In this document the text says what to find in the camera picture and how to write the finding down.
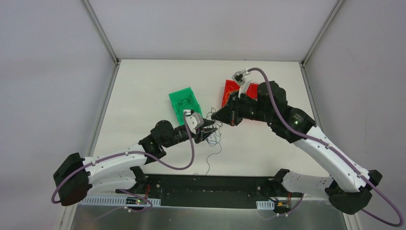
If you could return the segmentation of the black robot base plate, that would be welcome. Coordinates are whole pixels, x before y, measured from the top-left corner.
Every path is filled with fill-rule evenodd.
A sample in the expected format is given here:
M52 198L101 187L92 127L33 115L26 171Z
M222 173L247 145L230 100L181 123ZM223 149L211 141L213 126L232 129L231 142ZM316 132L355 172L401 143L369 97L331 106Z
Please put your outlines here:
M146 174L129 189L137 195L160 199L166 207L255 209L256 202L283 201L288 192L272 177Z

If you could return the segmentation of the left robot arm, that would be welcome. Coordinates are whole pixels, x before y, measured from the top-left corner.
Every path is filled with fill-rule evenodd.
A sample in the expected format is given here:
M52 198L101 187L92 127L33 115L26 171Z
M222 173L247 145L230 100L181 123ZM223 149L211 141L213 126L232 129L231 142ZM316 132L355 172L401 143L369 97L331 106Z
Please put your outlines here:
M178 127L173 127L167 120L161 120L149 135L124 150L96 157L82 157L78 152L72 153L53 174L56 189L51 195L51 202L70 206L91 193L105 190L122 189L140 194L146 187L141 166L158 162L177 171L190 168L195 159L194 146L206 141L217 131L213 124L211 120L203 118L194 121L189 116ZM185 141L190 142L192 152L186 166L176 167L162 160L167 154L167 148Z

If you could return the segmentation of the green plastic bin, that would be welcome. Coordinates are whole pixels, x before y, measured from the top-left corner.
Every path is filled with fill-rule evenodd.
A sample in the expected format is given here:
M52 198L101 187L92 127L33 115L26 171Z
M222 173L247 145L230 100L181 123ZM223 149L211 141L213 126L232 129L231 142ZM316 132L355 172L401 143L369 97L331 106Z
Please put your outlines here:
M184 124L183 110L191 109L200 114L202 113L201 107L191 87L169 93L169 99L180 125Z

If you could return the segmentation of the red double plastic bin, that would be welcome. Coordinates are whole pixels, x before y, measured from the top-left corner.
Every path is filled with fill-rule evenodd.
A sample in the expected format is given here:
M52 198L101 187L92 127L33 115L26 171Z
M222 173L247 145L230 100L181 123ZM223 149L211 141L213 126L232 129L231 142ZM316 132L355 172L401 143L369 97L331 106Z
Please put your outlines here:
M256 82L251 83L248 90L246 91L246 95L250 97L251 99L257 99L257 88L258 84ZM224 87L224 93L223 93L223 98L222 98L222 105L221 107L224 107L225 104L228 101L228 98L232 92L238 91L239 86L236 82L233 80L226 80L225 81L225 87Z

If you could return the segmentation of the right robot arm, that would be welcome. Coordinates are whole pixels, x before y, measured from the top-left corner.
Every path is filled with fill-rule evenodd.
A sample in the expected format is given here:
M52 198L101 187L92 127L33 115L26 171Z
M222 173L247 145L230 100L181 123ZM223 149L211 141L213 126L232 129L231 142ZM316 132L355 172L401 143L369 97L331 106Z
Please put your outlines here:
M211 118L230 126L245 119L265 122L277 136L306 152L328 172L326 177L317 177L280 169L271 184L277 196L308 194L353 215L368 205L372 187L382 179L377 170L367 170L342 153L306 112L289 106L285 90L274 81L261 83L256 99L232 92Z

